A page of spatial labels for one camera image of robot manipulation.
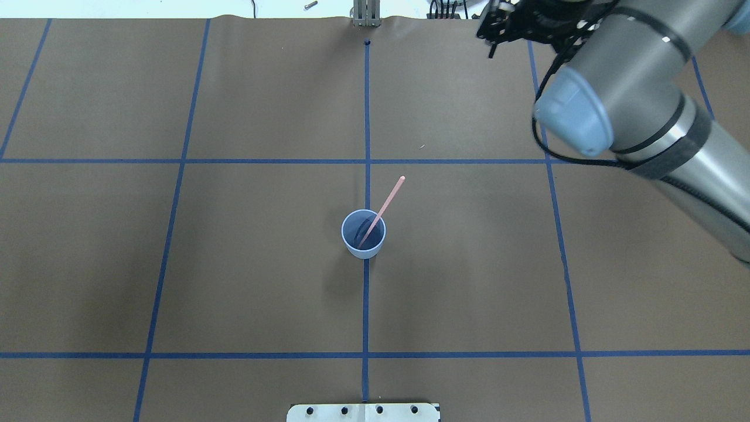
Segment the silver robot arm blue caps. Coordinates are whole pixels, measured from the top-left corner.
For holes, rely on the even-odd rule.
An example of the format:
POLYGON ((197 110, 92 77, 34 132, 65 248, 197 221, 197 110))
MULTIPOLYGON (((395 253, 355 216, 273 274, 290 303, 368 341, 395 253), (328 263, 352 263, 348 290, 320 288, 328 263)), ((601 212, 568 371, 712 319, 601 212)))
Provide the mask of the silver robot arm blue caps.
POLYGON ((613 152, 748 265, 748 150, 673 84, 721 29, 748 31, 747 1, 621 1, 534 117, 582 155, 613 152))

